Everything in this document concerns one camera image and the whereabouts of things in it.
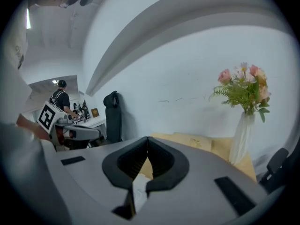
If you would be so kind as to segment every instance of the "white cloth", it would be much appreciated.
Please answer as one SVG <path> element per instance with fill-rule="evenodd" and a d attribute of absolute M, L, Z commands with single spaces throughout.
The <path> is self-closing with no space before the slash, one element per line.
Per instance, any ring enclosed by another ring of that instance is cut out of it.
<path fill-rule="evenodd" d="M 4 123 L 16 123 L 32 91 L 18 71 L 27 50 L 27 6 L 23 2 L 15 11 L 0 43 L 0 122 Z"/>

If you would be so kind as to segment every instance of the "flower vase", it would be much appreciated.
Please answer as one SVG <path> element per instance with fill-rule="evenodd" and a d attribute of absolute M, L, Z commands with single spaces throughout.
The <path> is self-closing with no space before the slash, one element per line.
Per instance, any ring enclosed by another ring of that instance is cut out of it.
<path fill-rule="evenodd" d="M 246 115 L 244 112 L 242 113 L 230 148 L 229 162 L 231 164 L 239 163 L 247 153 L 249 144 L 251 144 L 254 121 L 254 114 Z"/>

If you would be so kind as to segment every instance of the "ceiling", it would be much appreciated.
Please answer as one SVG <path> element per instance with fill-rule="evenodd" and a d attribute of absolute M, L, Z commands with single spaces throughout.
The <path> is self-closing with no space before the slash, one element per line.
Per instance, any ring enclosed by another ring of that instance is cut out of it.
<path fill-rule="evenodd" d="M 78 92 L 78 86 L 77 86 L 77 76 L 65 76 L 65 77 L 58 77 L 58 78 L 52 78 L 48 80 L 43 80 L 40 82 L 32 83 L 29 86 L 32 89 L 31 97 L 48 93 L 48 92 L 55 92 L 57 90 L 57 85 L 52 82 L 52 80 L 65 80 L 67 83 L 67 91 L 70 92 Z"/>
<path fill-rule="evenodd" d="M 78 1 L 67 8 L 30 8 L 31 29 L 27 30 L 29 46 L 81 50 L 95 13 L 103 1 L 93 0 L 84 7 Z"/>

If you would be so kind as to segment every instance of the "man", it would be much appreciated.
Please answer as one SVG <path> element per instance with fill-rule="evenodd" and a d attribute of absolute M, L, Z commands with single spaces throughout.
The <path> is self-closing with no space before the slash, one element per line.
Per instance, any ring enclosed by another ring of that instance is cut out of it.
<path fill-rule="evenodd" d="M 49 140 L 48 134 L 37 124 L 24 118 L 20 112 L 31 89 L 18 74 L 27 51 L 26 14 L 32 5 L 66 8 L 78 0 L 24 0 L 12 15 L 0 41 L 0 122 L 17 123 L 31 130 L 40 139 Z"/>
<path fill-rule="evenodd" d="M 57 105 L 61 110 L 65 111 L 68 114 L 71 114 L 72 117 L 77 117 L 75 112 L 72 112 L 70 109 L 70 100 L 69 95 L 65 92 L 67 88 L 67 83 L 65 80 L 60 80 L 58 82 L 58 89 L 53 93 L 49 102 L 54 103 L 54 99 L 57 99 Z"/>

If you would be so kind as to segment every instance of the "artificial flower bouquet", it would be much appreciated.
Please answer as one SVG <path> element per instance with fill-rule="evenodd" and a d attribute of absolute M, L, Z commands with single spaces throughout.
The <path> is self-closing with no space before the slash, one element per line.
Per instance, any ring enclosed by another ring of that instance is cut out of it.
<path fill-rule="evenodd" d="M 234 107 L 238 104 L 242 106 L 246 115 L 253 115 L 259 112 L 262 121 L 265 122 L 265 113 L 269 113 L 270 93 L 268 92 L 267 76 L 265 72 L 255 66 L 248 66 L 246 62 L 240 67 L 235 67 L 233 75 L 228 69 L 220 73 L 218 81 L 220 86 L 214 88 L 210 96 L 226 96 L 227 101 L 222 104 L 230 104 Z"/>

